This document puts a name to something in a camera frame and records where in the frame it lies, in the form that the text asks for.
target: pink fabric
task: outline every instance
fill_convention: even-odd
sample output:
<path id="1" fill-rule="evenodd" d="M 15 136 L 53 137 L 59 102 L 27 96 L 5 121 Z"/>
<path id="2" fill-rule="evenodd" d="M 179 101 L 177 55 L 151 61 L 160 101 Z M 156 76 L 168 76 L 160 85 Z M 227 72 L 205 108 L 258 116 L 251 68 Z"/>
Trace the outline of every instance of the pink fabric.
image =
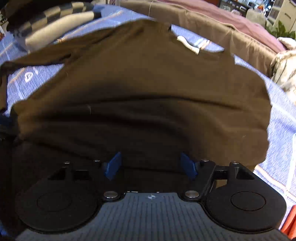
<path id="1" fill-rule="evenodd" d="M 268 33 L 260 24 L 253 23 L 248 19 L 225 11 L 203 0 L 159 0 L 165 3 L 178 4 L 184 8 L 202 13 L 210 18 L 213 18 L 221 23 L 232 24 L 235 28 L 245 33 L 260 43 L 270 47 L 275 53 L 285 51 L 284 45 L 274 36 Z"/>

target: brown fabric wall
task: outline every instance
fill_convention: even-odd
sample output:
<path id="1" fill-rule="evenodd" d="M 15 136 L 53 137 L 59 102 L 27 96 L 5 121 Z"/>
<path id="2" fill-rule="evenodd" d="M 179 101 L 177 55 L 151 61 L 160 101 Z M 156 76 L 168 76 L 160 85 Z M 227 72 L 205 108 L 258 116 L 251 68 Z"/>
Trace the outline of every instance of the brown fabric wall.
<path id="1" fill-rule="evenodd" d="M 122 0 L 121 7 L 188 29 L 228 49 L 269 77 L 275 52 L 252 37 L 203 14 L 176 4 L 147 0 Z"/>

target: silver screw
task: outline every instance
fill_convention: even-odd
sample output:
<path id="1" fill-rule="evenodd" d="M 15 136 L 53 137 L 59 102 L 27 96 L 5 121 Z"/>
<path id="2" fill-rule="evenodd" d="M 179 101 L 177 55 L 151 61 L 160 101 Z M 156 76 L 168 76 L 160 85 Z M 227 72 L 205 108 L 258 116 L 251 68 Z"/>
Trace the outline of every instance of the silver screw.
<path id="1" fill-rule="evenodd" d="M 185 192 L 185 196 L 188 198 L 196 198 L 198 197 L 200 194 L 197 191 L 187 191 Z"/>
<path id="2" fill-rule="evenodd" d="M 117 194 L 117 192 L 114 192 L 114 191 L 107 191 L 104 193 L 104 197 L 108 198 L 108 199 L 113 199 L 113 198 L 118 197 L 118 194 Z"/>

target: orange object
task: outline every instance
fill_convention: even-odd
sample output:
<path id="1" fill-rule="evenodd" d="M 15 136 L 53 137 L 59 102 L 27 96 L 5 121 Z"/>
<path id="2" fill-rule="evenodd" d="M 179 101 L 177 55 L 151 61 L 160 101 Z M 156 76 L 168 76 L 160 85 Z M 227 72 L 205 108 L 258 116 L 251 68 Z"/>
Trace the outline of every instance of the orange object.
<path id="1" fill-rule="evenodd" d="M 288 235 L 290 237 L 290 232 L 294 233 L 294 237 L 296 237 L 296 205 L 291 208 L 291 211 L 281 228 L 281 232 Z"/>

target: circular logo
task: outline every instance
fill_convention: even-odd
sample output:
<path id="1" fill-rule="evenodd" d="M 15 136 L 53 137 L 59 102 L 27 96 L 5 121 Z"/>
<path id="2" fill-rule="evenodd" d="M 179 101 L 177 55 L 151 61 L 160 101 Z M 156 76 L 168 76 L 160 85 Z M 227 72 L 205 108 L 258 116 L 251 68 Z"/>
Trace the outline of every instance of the circular logo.
<path id="1" fill-rule="evenodd" d="M 153 199 L 156 198 L 156 196 L 154 196 L 153 194 L 151 194 L 151 195 L 148 196 L 148 198 L 149 198 L 150 200 L 153 200 Z"/>

